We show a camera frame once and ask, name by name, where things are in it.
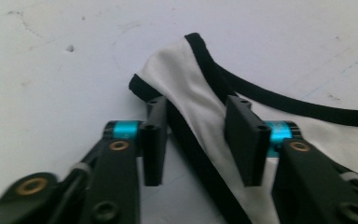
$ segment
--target garment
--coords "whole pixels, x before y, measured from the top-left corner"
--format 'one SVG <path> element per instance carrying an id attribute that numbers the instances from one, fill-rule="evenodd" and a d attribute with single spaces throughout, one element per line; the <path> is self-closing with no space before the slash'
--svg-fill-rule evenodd
<path id="1" fill-rule="evenodd" d="M 242 92 L 244 84 L 247 92 Z M 317 107 L 310 112 L 313 105 L 287 97 L 285 103 L 276 102 L 284 96 L 264 90 L 266 95 L 262 95 L 257 88 L 215 63 L 198 34 L 187 35 L 152 55 L 130 84 L 130 89 L 145 101 L 161 94 L 168 98 L 172 131 L 228 223 L 251 223 L 249 219 L 254 223 L 279 223 L 269 195 L 278 161 L 268 159 L 263 186 L 244 187 L 224 135 L 228 95 L 249 94 L 253 100 L 297 114 L 260 105 L 262 110 L 271 110 L 276 118 L 297 123 L 306 139 L 333 160 L 342 155 L 341 144 L 358 148 L 358 138 L 351 140 L 345 136 L 358 136 L 358 128 L 340 125 L 358 125 L 358 120 L 349 119 L 354 111 Z M 323 118 L 339 124 L 317 120 Z M 327 135 L 336 140 L 321 141 Z M 343 165 L 358 172 L 358 157 L 352 161 Z"/>

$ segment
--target black fabric edge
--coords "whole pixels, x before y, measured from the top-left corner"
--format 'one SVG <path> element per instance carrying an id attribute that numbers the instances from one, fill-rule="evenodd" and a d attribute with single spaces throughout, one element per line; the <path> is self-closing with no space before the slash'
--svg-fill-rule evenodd
<path id="1" fill-rule="evenodd" d="M 207 83 L 223 104 L 226 103 L 228 95 L 237 95 L 237 92 L 260 104 L 287 113 L 358 127 L 358 110 L 316 105 L 267 91 L 233 75 L 215 63 L 199 34 L 186 35 L 186 40 L 193 50 L 194 56 Z"/>
<path id="2" fill-rule="evenodd" d="M 146 102 L 161 95 L 137 75 L 134 75 L 130 82 L 130 90 Z M 187 157 L 198 179 L 211 196 L 226 222 L 230 224 L 252 223 L 228 188 L 226 182 L 203 151 L 196 136 L 187 125 L 186 120 L 170 101 L 168 102 L 167 111 L 168 123 L 178 140 L 180 149 Z"/>
<path id="3" fill-rule="evenodd" d="M 220 67 L 220 69 L 223 76 L 237 93 L 255 100 L 260 104 L 303 117 L 358 127 L 358 110 L 341 109 L 299 101 L 260 88 L 255 84 L 231 74 L 223 67 Z"/>
<path id="4" fill-rule="evenodd" d="M 206 48 L 205 42 L 197 33 L 186 35 L 185 39 L 193 50 L 193 54 L 214 94 L 225 105 L 228 95 L 237 95 L 228 85 L 226 79 L 220 73 L 219 66 L 214 62 L 211 54 Z"/>

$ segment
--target white table surface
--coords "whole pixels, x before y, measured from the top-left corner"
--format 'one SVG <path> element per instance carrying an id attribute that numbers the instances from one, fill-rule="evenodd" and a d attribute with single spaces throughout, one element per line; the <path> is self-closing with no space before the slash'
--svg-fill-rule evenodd
<path id="1" fill-rule="evenodd" d="M 0 0 L 0 195 L 32 173 L 63 178 L 107 121 L 145 119 L 145 104 L 128 90 L 132 75 L 193 32 L 218 63 L 254 84 L 358 109 L 358 1 Z M 358 172 L 358 129 L 301 125 L 314 145 Z M 142 223 L 225 223 L 171 139 L 167 150 L 164 185 L 141 187 Z M 263 214 L 252 218 L 268 223 Z"/>

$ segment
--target white fabric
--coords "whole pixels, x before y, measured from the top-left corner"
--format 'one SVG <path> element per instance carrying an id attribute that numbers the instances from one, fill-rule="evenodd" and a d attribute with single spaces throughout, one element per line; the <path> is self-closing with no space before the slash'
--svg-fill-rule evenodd
<path id="1" fill-rule="evenodd" d="M 262 187 L 243 186 L 224 139 L 226 108 L 206 82 L 188 42 L 182 39 L 158 51 L 138 75 L 167 96 L 181 112 L 253 223 L 279 223 L 270 197 L 277 161 L 268 159 Z M 358 129 L 292 116 L 258 104 L 254 104 L 253 109 L 261 119 L 293 120 L 300 126 L 307 140 L 328 156 L 358 172 Z M 356 152 L 343 153 L 343 144 L 356 147 Z"/>

